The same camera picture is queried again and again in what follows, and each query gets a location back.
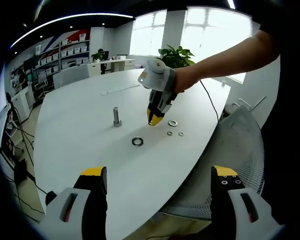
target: ceiling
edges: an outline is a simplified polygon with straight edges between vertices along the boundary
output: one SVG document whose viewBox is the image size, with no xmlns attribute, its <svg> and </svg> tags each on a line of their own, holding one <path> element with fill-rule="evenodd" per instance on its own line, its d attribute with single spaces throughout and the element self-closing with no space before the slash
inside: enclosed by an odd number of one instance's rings
<svg viewBox="0 0 300 240">
<path fill-rule="evenodd" d="M 252 16 L 255 22 L 262 20 L 266 0 L 234 0 L 236 10 Z M 12 1 L 6 8 L 4 19 L 5 40 L 10 46 L 31 29 L 51 20 L 83 13 L 117 13 L 137 17 L 160 9 L 184 10 L 186 6 L 214 6 L 229 8 L 227 0 L 29 0 Z M 73 30 L 90 27 L 117 28 L 133 18 L 119 16 L 83 16 L 57 21 L 42 27 L 23 38 L 9 51 L 7 61 L 14 58 L 14 52 L 22 52 L 43 39 Z"/>
</svg>

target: bright window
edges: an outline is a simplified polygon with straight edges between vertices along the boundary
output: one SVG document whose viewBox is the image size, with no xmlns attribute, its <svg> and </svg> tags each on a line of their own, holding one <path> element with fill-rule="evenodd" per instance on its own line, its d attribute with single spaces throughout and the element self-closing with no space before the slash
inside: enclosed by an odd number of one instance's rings
<svg viewBox="0 0 300 240">
<path fill-rule="evenodd" d="M 227 50 L 252 35 L 250 16 L 213 7 L 188 7 L 181 46 L 190 49 L 195 63 Z M 228 76 L 243 83 L 246 73 Z"/>
<path fill-rule="evenodd" d="M 130 55 L 159 56 L 167 10 L 136 17 L 133 22 Z"/>
</svg>

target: potted plant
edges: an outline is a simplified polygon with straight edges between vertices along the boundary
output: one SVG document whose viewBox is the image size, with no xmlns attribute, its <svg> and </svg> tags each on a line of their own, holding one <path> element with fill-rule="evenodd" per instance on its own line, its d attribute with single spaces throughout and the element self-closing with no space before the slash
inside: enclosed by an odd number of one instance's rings
<svg viewBox="0 0 300 240">
<path fill-rule="evenodd" d="M 172 69 L 182 68 L 195 64 L 190 60 L 191 56 L 194 56 L 189 49 L 183 49 L 182 46 L 179 46 L 177 49 L 174 49 L 172 46 L 168 45 L 169 48 L 158 49 L 160 53 L 160 59 L 165 63 L 166 66 Z"/>
<path fill-rule="evenodd" d="M 92 57 L 92 60 L 93 60 L 94 63 L 98 63 L 102 59 L 103 53 L 102 52 L 96 52 L 95 54 L 92 54 L 91 57 Z"/>
</svg>

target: floor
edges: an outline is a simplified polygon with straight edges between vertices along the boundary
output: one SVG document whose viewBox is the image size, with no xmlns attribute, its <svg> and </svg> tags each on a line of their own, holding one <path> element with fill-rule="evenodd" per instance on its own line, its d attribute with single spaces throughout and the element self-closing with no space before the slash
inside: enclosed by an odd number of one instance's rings
<svg viewBox="0 0 300 240">
<path fill-rule="evenodd" d="M 34 108 L 29 118 L 22 123 L 23 130 L 33 136 L 36 133 L 36 126 L 37 126 L 40 109 L 41 109 L 41 105 Z M 21 137 L 22 137 L 21 132 L 17 131 L 13 135 L 12 140 L 17 141 L 17 139 Z M 34 138 L 31 136 L 29 136 L 28 138 L 30 141 L 34 140 Z M 26 141 L 26 146 L 29 150 L 29 154 L 34 164 L 36 164 L 33 158 L 34 154 L 33 154 L 33 149 L 31 147 L 31 144 L 27 139 L 25 139 L 25 141 Z M 24 153 L 21 155 L 20 159 L 25 158 L 28 171 L 33 175 L 35 175 L 34 167 L 32 166 L 28 152 L 25 148 L 25 143 L 22 142 L 20 143 L 19 146 L 24 148 Z M 41 202 L 39 200 L 37 188 L 31 180 L 27 179 L 23 181 L 18 188 L 18 193 L 19 193 L 19 197 L 23 201 L 28 203 L 33 209 L 43 212 Z M 42 220 L 44 217 L 44 214 L 32 210 L 29 206 L 25 205 L 22 202 L 21 202 L 21 207 L 22 207 L 22 211 L 25 214 L 29 215 L 30 217 L 38 221 Z M 154 217 L 148 220 L 142 227 L 140 227 L 138 230 L 136 230 L 134 233 L 128 236 L 126 240 L 146 240 L 150 237 L 165 237 L 165 236 L 170 236 L 172 234 L 183 236 L 186 234 L 196 233 L 201 229 L 205 228 L 210 223 L 211 223 L 210 221 L 191 220 L 191 219 L 186 219 L 181 217 L 170 216 L 162 213 L 157 213 Z"/>
</svg>

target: screw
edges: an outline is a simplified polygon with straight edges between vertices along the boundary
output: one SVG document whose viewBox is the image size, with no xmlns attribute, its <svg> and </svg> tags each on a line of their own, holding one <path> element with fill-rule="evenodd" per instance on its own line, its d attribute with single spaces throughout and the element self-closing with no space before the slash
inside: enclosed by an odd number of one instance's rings
<svg viewBox="0 0 300 240">
<path fill-rule="evenodd" d="M 114 117 L 114 121 L 113 121 L 113 126 L 115 127 L 121 127 L 122 123 L 121 120 L 119 120 L 119 114 L 118 114 L 118 107 L 115 106 L 113 108 L 113 117 Z"/>
</svg>

